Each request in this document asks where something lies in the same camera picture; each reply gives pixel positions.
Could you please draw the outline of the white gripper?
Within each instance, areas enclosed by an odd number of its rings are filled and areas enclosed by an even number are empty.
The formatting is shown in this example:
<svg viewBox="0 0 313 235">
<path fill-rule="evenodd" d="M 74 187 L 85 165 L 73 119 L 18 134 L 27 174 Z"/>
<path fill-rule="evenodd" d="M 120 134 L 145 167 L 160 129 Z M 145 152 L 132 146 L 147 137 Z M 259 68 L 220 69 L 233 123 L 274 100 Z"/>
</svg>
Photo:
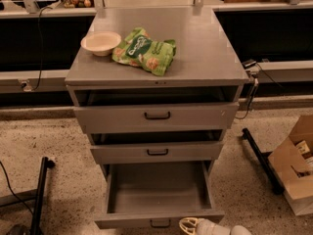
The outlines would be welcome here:
<svg viewBox="0 0 313 235">
<path fill-rule="evenodd" d="M 230 235 L 231 229 L 216 224 L 208 219 L 184 217 L 179 220 L 179 227 L 187 235 Z"/>
</svg>

